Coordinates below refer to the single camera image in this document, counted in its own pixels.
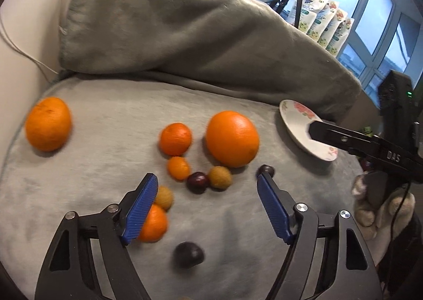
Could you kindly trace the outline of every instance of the blue gripper pad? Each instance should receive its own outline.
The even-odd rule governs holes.
[[[274,232],[286,244],[291,245],[293,243],[293,234],[289,228],[288,214],[263,175],[259,175],[257,179],[257,192],[259,193],[260,200],[270,219]]]
[[[155,175],[151,175],[126,216],[126,227],[122,234],[122,240],[126,244],[139,236],[151,205],[156,198],[159,181]]]

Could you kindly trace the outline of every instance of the floral plate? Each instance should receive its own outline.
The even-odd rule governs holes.
[[[284,100],[279,105],[279,111],[292,139],[303,150],[313,154],[323,161],[334,161],[338,149],[310,138],[308,126],[311,122],[322,121],[312,110],[293,100]]]

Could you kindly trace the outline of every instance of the white glove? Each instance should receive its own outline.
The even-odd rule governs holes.
[[[380,208],[373,208],[367,198],[367,189],[374,186],[370,180],[374,182],[375,177],[367,175],[370,174],[357,176],[352,186],[352,194],[355,198],[354,218],[367,243],[373,262],[378,265],[388,249],[391,222],[405,190],[402,188],[395,190]],[[394,239],[410,222],[415,202],[414,195],[408,193],[393,226]]]

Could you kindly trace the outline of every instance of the metal bolt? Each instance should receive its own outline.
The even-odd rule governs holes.
[[[111,204],[107,207],[107,211],[109,213],[115,213],[119,210],[119,206],[117,204]]]
[[[71,220],[71,219],[75,218],[76,215],[77,214],[74,211],[70,211],[70,212],[67,212],[65,214],[65,218],[68,219],[68,220]]]
[[[341,214],[341,217],[344,219],[348,219],[351,216],[349,211],[341,211],[340,214]]]
[[[306,204],[297,204],[295,206],[297,208],[297,210],[299,210],[300,212],[305,212],[306,210],[308,210],[308,207]]]

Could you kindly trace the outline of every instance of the gloved hand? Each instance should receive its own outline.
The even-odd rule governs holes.
[[[395,211],[398,209],[405,190],[399,188],[379,207],[371,205],[369,189],[374,193],[384,191],[383,182],[386,174],[382,171],[357,176],[353,182],[352,194],[355,198],[354,218],[363,235],[375,265],[378,265],[385,255],[390,243],[390,227]],[[408,193],[393,226],[395,239],[408,225],[414,212],[415,198]]]

